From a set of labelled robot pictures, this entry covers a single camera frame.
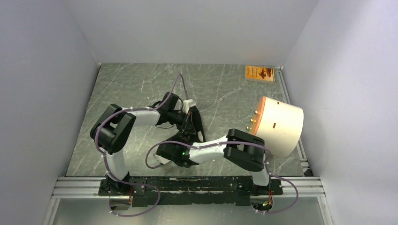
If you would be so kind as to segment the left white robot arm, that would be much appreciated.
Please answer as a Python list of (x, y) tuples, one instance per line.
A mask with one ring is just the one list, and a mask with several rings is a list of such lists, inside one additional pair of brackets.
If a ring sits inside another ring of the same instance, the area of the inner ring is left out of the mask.
[(176, 109), (178, 101), (180, 101), (178, 95), (167, 92), (161, 101), (140, 111), (123, 109), (111, 104), (97, 120), (90, 131), (90, 137), (97, 141), (101, 152), (105, 153), (110, 171), (114, 175), (114, 177), (109, 173), (105, 175), (112, 191), (123, 195), (130, 189), (130, 174), (125, 165), (122, 149), (134, 127), (169, 123), (178, 129), (178, 132), (171, 137), (172, 141), (202, 143), (206, 140), (195, 101), (183, 100), (182, 107)]

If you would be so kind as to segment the black canvas shoe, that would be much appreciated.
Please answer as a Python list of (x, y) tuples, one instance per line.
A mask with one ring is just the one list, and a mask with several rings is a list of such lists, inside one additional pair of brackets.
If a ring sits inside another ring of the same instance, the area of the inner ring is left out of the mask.
[(192, 120), (193, 120), (194, 126), (197, 130), (197, 134), (196, 135), (186, 134), (177, 128), (178, 132), (176, 134), (174, 134), (172, 137), (170, 137), (168, 139), (169, 141), (178, 141), (178, 142), (183, 142), (183, 143), (188, 143), (188, 144), (196, 143), (196, 142), (203, 143), (206, 141), (203, 123), (201, 120), (199, 110), (197, 109), (197, 107), (194, 106), (194, 107), (190, 108), (189, 112), (193, 113)]

